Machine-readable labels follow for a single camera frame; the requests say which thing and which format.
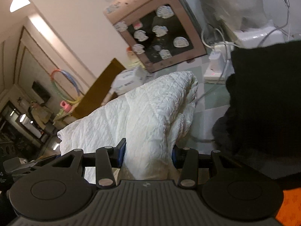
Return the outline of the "white power strip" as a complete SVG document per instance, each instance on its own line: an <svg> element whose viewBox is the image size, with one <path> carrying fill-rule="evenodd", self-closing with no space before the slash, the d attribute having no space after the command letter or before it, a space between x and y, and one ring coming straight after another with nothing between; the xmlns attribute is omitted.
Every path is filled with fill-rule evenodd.
<svg viewBox="0 0 301 226"><path fill-rule="evenodd" d="M231 52L234 45L220 42L213 46L209 55L209 66L204 73L204 81L210 84L225 84L227 78L234 73Z"/></svg>

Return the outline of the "white tissue box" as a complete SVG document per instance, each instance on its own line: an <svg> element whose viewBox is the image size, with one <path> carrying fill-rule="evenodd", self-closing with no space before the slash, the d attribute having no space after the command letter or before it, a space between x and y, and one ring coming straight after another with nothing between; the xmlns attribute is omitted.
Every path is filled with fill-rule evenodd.
<svg viewBox="0 0 301 226"><path fill-rule="evenodd" d="M123 95L143 85L147 75L148 72L141 66L123 70L115 77L111 88L117 95Z"/></svg>

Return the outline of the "white plastic bag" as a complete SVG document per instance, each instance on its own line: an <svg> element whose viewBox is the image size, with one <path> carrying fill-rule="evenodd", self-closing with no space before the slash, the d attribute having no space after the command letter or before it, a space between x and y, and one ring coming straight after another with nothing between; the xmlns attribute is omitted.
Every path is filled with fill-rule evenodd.
<svg viewBox="0 0 301 226"><path fill-rule="evenodd" d="M223 22L234 30L259 29L276 22L275 10L279 5L285 27L290 19L289 0L199 0L203 27L218 27Z"/></svg>

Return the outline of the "wall mounted television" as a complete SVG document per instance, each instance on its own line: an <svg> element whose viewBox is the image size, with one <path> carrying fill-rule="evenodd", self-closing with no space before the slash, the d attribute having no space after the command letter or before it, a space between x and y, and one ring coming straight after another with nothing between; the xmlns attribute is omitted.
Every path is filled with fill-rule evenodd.
<svg viewBox="0 0 301 226"><path fill-rule="evenodd" d="M50 93L41 84L34 81L32 84L32 89L43 100L44 103L49 101Z"/></svg>

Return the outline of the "pink kettlebell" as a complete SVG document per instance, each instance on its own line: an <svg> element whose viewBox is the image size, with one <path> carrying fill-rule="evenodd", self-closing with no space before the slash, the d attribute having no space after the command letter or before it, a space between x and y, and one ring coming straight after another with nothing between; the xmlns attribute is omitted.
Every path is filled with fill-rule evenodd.
<svg viewBox="0 0 301 226"><path fill-rule="evenodd" d="M62 107L63 111L68 113L71 110L71 104L66 101L61 101L60 106Z"/></svg>

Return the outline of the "pink water dispenser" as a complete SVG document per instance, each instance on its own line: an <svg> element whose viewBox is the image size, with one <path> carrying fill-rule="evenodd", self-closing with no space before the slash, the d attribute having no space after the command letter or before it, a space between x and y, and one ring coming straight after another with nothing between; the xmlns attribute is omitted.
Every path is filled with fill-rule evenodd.
<svg viewBox="0 0 301 226"><path fill-rule="evenodd" d="M115 0L104 15L149 73L207 53L186 0Z"/></svg>

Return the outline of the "orange patterned table mat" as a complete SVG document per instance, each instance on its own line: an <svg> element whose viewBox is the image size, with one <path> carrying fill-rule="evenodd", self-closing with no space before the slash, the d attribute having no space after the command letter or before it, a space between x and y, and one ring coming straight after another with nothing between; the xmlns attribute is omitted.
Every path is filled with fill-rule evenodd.
<svg viewBox="0 0 301 226"><path fill-rule="evenodd" d="M301 225L301 188L284 190L284 200L276 220L285 226Z"/></svg>

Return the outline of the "white quilted vest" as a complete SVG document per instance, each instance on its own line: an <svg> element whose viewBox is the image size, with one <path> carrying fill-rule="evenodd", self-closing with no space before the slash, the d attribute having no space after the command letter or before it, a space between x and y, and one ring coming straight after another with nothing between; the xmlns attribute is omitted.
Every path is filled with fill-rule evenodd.
<svg viewBox="0 0 301 226"><path fill-rule="evenodd" d="M58 132L60 152L76 148L93 153L126 139L117 180L178 180L172 162L175 144L194 117L197 77L177 71L145 83L94 110Z"/></svg>

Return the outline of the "colourful hula hoop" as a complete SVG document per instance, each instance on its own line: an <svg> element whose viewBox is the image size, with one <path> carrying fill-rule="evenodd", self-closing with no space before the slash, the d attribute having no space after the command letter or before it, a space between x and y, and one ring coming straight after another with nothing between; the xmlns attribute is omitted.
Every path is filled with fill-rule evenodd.
<svg viewBox="0 0 301 226"><path fill-rule="evenodd" d="M50 74L50 81L58 96L69 104L75 105L82 99L83 95L77 82L67 71L54 69Z"/></svg>

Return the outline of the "black folded garment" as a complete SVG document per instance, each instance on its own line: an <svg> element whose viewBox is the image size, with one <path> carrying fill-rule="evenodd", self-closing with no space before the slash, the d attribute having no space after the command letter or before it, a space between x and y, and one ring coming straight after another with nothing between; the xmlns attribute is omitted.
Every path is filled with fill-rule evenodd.
<svg viewBox="0 0 301 226"><path fill-rule="evenodd" d="M230 105L212 128L217 148L300 169L300 41L231 56Z"/></svg>

